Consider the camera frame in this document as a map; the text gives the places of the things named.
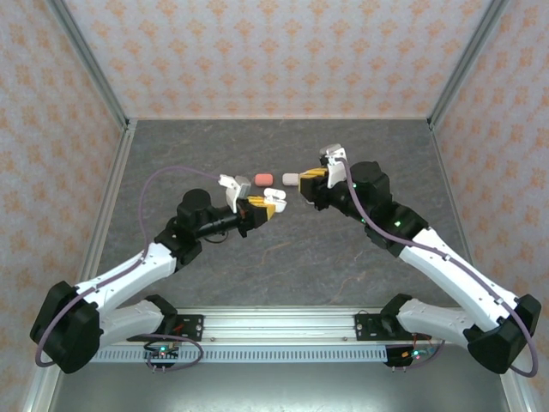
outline enclosure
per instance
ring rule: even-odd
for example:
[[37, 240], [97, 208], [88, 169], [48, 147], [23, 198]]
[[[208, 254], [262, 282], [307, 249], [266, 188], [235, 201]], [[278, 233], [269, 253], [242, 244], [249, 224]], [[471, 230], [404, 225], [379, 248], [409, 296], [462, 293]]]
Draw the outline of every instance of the enclosure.
[[[544, 410], [549, 5], [18, 0], [0, 4], [0, 19], [3, 408], [453, 410], [462, 402], [470, 410]], [[272, 173], [274, 187], [287, 191], [287, 208], [272, 221], [246, 239], [234, 232], [205, 244], [191, 265], [127, 302], [160, 294], [179, 310], [226, 322], [204, 331], [211, 347], [226, 330], [244, 328], [231, 318], [299, 319], [294, 331], [283, 321], [269, 332], [303, 334], [291, 341], [254, 339], [277, 350], [314, 324], [324, 334], [317, 348], [333, 349], [330, 339], [354, 339], [352, 313], [379, 311], [398, 293], [456, 306], [380, 251], [356, 221], [333, 208], [318, 212], [297, 188], [282, 186], [283, 173], [318, 167], [318, 150], [331, 143], [351, 163], [377, 161], [394, 198], [448, 246], [541, 302], [535, 378], [489, 373], [457, 347], [414, 371], [419, 379], [352, 361], [330, 373], [325, 362], [206, 363], [170, 378], [116, 362], [70, 375], [33, 365], [28, 334], [49, 288], [135, 256], [142, 187], [172, 165], [249, 179]], [[149, 236], [193, 188], [207, 190], [213, 205], [226, 201], [214, 181], [166, 173], [145, 197]], [[436, 389], [418, 396], [426, 386]]]

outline wall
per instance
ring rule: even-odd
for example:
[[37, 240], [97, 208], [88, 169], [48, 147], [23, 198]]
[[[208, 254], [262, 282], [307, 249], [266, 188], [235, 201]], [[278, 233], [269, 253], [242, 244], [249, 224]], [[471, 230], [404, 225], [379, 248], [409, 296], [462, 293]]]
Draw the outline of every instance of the wall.
[[489, 2], [68, 0], [132, 118], [426, 118]]
[[19, 411], [28, 333], [74, 282], [120, 131], [43, 0], [0, 3], [0, 399]]
[[549, 4], [510, 2], [437, 139], [482, 270], [541, 300], [535, 336], [549, 404]]

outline black cable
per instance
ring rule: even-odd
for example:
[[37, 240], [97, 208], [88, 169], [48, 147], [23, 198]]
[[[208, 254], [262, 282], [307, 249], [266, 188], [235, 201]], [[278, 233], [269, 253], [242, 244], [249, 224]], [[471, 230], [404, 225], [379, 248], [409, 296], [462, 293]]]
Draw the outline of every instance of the black cable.
[[211, 238], [204, 238], [204, 240], [206, 240], [208, 243], [213, 243], [214, 245], [218, 245], [220, 243], [223, 243], [225, 240], [229, 239], [229, 232], [223, 232], [223, 233], [220, 233], [220, 235], [225, 237], [221, 240], [211, 240]]

